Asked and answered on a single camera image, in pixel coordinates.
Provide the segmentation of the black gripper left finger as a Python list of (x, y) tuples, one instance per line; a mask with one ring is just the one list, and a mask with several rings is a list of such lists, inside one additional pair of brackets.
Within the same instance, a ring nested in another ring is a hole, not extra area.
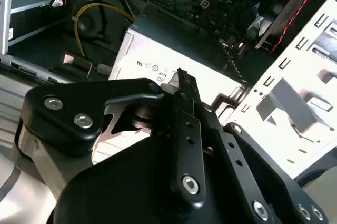
[(38, 86), (28, 91), (16, 141), (58, 200), (81, 172), (151, 137), (172, 145), (170, 190), (185, 206), (206, 198), (201, 125), (184, 73), (170, 93), (150, 79)]

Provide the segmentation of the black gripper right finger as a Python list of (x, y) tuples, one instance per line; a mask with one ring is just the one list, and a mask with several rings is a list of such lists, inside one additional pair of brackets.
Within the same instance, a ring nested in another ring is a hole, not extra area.
[(193, 100), (202, 135), (233, 185), (233, 223), (329, 222), (320, 206), (242, 127), (220, 125), (212, 108), (201, 102), (196, 79), (187, 73), (184, 90)]

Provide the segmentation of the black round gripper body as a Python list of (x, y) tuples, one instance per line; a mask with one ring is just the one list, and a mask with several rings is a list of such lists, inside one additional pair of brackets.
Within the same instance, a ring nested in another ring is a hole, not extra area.
[(185, 206), (169, 186), (172, 145), (142, 140), (72, 179), (53, 212), (54, 223), (251, 223), (234, 183), (216, 158), (203, 155), (206, 200)]

